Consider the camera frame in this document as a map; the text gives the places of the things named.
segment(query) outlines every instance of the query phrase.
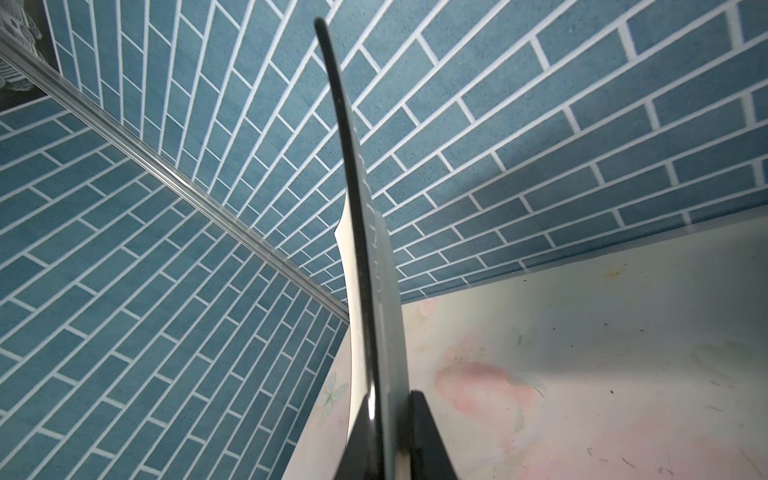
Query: silver corner trim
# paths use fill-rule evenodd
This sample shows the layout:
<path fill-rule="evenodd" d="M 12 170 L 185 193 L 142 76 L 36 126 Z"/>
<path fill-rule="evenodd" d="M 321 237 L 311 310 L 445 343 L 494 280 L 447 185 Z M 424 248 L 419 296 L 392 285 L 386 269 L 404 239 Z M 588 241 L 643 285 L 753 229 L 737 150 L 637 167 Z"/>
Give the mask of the silver corner trim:
<path fill-rule="evenodd" d="M 346 306 L 0 28 L 0 58 L 349 325 Z"/>

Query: green dragonfly print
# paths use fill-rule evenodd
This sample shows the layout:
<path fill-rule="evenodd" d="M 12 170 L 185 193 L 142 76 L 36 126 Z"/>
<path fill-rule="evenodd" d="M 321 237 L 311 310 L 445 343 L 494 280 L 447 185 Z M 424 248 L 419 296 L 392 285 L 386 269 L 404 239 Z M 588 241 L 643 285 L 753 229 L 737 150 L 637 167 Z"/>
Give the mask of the green dragonfly print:
<path fill-rule="evenodd" d="M 331 412 L 333 411 L 333 406 L 341 399 L 341 397 L 344 395 L 344 392 L 346 392 L 347 388 L 349 388 L 349 383 L 345 383 L 344 385 L 341 385 L 339 388 L 336 388 L 336 371 L 328 375 L 328 380 L 326 381 L 326 388 L 320 393 L 319 398 L 317 399 L 317 405 L 321 408 L 323 408 L 323 418 L 327 419 L 331 416 Z"/>

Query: metal strip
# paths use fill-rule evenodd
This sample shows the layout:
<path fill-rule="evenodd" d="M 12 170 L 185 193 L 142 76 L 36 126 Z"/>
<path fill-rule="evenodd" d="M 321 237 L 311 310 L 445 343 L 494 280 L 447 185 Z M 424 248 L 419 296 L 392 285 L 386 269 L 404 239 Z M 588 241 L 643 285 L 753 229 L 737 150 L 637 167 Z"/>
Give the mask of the metal strip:
<path fill-rule="evenodd" d="M 349 312 L 343 303 L 2 28 L 0 58 L 349 325 Z"/>

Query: wall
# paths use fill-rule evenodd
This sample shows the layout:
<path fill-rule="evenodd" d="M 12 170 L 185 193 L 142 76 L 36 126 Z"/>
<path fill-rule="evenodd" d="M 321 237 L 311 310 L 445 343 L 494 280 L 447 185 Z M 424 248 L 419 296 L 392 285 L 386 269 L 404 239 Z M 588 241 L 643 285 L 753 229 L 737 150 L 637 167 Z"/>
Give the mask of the wall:
<path fill-rule="evenodd" d="M 0 478 L 280 478 L 346 326 L 53 101 L 0 128 Z"/>
<path fill-rule="evenodd" d="M 410 303 L 411 387 L 464 480 L 763 478 L 766 285 L 763 216 Z M 285 478 L 333 477 L 349 393 L 335 400 Z"/>
<path fill-rule="evenodd" d="M 768 202 L 764 0 L 46 0 L 63 72 L 339 298 L 330 22 L 404 300 Z"/>

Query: blue brick wall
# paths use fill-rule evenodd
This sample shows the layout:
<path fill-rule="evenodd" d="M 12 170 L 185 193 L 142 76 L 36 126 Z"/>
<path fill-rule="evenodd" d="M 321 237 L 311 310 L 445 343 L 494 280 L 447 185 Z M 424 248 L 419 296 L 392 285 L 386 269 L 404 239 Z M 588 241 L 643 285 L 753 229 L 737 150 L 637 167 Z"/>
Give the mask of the blue brick wall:
<path fill-rule="evenodd" d="M 280 478 L 346 325 L 52 100 L 0 124 L 0 478 Z"/>
<path fill-rule="evenodd" d="M 316 15 L 403 300 L 768 199 L 764 0 L 46 3 L 65 76 L 340 299 Z"/>

